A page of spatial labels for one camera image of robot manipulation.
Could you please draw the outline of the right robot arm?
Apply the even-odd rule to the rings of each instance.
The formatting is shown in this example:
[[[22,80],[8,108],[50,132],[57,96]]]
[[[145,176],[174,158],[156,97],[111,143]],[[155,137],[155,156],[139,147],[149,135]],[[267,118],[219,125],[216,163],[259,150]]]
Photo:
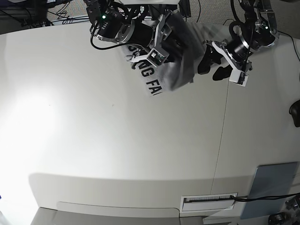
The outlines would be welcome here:
[[[129,55],[135,66],[147,61],[155,67],[174,62],[171,53],[172,33],[167,19],[172,11],[165,5],[124,5],[114,0],[87,0],[86,10],[91,23],[91,37],[113,43],[110,49],[122,46],[137,49]]]

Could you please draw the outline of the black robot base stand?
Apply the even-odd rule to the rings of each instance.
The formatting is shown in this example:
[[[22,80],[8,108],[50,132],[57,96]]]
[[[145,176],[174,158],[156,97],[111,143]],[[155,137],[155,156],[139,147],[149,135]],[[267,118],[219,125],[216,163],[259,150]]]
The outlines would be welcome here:
[[[179,13],[181,15],[181,11],[179,5],[170,5],[170,4],[148,4],[148,14],[147,18],[151,21],[158,21],[160,16],[163,15],[165,20],[167,21],[172,15]]]

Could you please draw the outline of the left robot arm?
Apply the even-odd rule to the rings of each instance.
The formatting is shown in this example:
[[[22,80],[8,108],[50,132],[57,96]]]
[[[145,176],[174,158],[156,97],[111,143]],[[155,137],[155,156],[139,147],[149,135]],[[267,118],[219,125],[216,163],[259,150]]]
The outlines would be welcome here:
[[[252,63],[249,57],[261,48],[271,47],[278,39],[275,13],[268,0],[241,0],[245,21],[236,13],[234,2],[230,2],[234,21],[229,24],[231,40],[205,41],[206,51],[197,72],[204,75],[210,72],[213,64],[221,64],[221,59],[228,62],[226,67],[219,66],[213,74],[214,81],[228,79],[240,86],[246,86],[248,71]]]

